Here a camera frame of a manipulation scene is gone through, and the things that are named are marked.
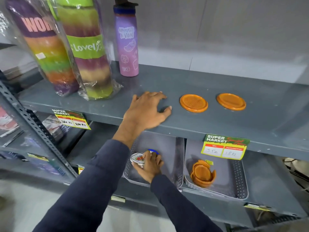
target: sleeve cuff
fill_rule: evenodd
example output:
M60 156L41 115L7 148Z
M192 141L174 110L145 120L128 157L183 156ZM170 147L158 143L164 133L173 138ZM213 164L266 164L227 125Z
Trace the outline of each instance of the sleeve cuff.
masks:
M168 177L163 174L155 176L150 184L151 192L153 192L159 200L169 187L175 186Z

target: gray plastic tray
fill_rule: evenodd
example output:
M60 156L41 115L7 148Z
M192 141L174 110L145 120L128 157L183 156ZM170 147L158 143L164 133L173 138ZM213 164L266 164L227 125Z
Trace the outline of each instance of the gray plastic tray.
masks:
M161 168L162 174L166 175L177 188L180 188L183 183L184 139L144 131L135 140L131 148L131 154L145 152L147 149L154 149L161 154L164 161ZM130 160L127 161L123 175L131 183L150 187L150 184L134 169Z
M184 168L185 183L192 189L211 195L241 200L248 198L249 193L242 161L202 154L202 147L203 142L201 141L187 140ZM217 177L210 187L199 187L193 183L190 177L192 166L198 160L214 162L214 165L211 165L211 171L216 170Z

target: green bottle lid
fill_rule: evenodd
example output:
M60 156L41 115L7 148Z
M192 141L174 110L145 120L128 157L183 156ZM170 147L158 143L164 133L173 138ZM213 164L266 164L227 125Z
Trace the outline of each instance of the green bottle lid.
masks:
M56 0L56 3L62 6L82 6L82 7L93 6L92 0Z

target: gray wall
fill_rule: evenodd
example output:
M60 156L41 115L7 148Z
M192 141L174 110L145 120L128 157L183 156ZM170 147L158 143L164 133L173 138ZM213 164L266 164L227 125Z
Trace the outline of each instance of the gray wall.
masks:
M139 63L309 85L309 0L129 0ZM118 60L112 6L106 48Z

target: perforated metal upright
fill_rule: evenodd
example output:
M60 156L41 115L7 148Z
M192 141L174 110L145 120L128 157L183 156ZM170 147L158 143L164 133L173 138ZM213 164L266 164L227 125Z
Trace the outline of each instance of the perforated metal upright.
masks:
M31 138L40 146L49 159L66 173L69 182L73 182L77 177L77 173L61 154L56 146L53 136L47 131L42 122L37 118L31 110L25 109L14 96L15 88L13 88L0 71L0 105L21 127L21 129L30 134Z

